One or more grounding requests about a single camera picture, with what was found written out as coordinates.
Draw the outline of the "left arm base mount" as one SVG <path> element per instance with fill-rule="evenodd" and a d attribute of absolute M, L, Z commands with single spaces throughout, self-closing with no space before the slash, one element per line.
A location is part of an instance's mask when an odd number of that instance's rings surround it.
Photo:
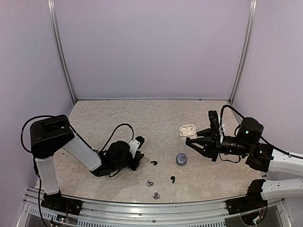
<path fill-rule="evenodd" d="M 79 215 L 82 208 L 82 201 L 61 194 L 59 187 L 45 188 L 41 206 L 50 210 L 65 214 Z"/>

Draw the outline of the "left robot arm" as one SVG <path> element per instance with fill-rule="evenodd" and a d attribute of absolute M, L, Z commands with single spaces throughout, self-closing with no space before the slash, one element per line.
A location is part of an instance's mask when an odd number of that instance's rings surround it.
<path fill-rule="evenodd" d="M 101 150 L 93 149 L 72 127 L 66 115 L 38 116 L 30 132 L 31 154 L 48 203 L 56 210 L 66 206 L 56 177 L 53 156 L 63 149 L 82 163 L 96 177 L 114 177 L 122 169 L 136 171 L 144 154 L 139 150 L 142 136 L 129 142 L 107 141 Z"/>

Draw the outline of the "white earbud charging case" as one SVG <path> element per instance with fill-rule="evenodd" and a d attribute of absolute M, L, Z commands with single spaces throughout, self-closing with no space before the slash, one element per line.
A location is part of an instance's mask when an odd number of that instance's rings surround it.
<path fill-rule="evenodd" d="M 194 124 L 186 124 L 180 126 L 179 136 L 185 138 L 196 136 L 196 126 Z"/>

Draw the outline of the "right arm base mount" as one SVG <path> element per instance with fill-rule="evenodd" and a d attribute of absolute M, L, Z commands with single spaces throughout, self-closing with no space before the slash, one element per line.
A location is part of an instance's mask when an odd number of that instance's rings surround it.
<path fill-rule="evenodd" d="M 227 200 L 226 205 L 229 215 L 266 207 L 268 201 L 261 196 L 263 192 L 262 186 L 265 181 L 265 179 L 253 180 L 245 196 Z"/>

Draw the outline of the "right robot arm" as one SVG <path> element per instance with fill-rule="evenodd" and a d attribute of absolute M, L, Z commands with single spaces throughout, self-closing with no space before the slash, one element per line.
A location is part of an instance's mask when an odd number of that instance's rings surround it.
<path fill-rule="evenodd" d="M 185 143 L 213 162 L 221 154 L 246 159 L 246 165 L 260 172 L 285 172 L 297 175 L 289 180 L 258 179 L 251 182 L 242 206 L 252 210 L 261 199 L 301 197 L 303 195 L 303 157 L 297 153 L 282 151 L 266 142 L 261 143 L 263 125 L 257 120 L 243 118 L 237 134 L 225 136 L 217 117 L 210 117 L 210 128 L 199 131 L 196 139 L 186 138 Z"/>

